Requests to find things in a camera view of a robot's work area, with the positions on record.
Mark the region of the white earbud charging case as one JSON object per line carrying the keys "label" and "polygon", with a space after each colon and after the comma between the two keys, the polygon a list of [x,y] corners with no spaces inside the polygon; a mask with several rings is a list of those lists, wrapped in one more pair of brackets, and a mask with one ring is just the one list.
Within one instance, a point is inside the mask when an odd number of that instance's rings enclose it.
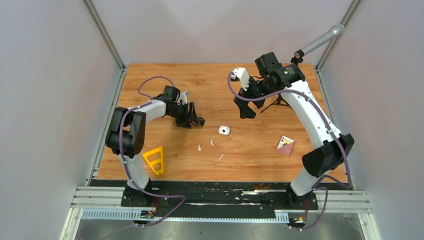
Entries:
{"label": "white earbud charging case", "polygon": [[220,135],[228,136],[228,135],[230,134],[230,132],[231,132],[231,129],[230,129],[228,126],[221,125],[221,126],[218,128],[218,133],[219,133]]}

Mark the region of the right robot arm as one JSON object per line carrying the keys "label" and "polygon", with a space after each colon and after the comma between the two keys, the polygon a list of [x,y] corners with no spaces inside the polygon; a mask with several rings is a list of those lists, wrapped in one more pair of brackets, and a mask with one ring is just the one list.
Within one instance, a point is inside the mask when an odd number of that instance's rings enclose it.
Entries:
{"label": "right robot arm", "polygon": [[348,163],[348,154],[354,145],[351,134],[343,134],[326,116],[315,99],[306,77],[299,67],[302,54],[295,53],[289,65],[282,65],[273,52],[255,60],[260,78],[254,79],[243,67],[234,68],[227,77],[227,84],[240,82],[241,88],[230,91],[239,108],[241,119],[254,119],[256,113],[249,107],[252,102],[261,108],[267,98],[281,97],[306,130],[313,150],[302,157],[303,168],[290,183],[285,195],[286,204],[298,209],[309,194],[328,173],[341,164]]}

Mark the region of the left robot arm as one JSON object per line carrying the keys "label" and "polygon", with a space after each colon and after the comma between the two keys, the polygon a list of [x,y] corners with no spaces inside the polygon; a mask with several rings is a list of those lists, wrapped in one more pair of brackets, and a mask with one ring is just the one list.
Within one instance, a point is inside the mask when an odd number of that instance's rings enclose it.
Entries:
{"label": "left robot arm", "polygon": [[151,179],[141,160],[146,125],[164,116],[174,118],[180,128],[190,129],[205,124],[205,119],[197,116],[194,102],[188,101],[188,93],[167,85],[163,93],[147,103],[131,108],[116,107],[105,137],[105,145],[123,165],[127,193],[142,207],[149,206],[156,196],[151,191]]}

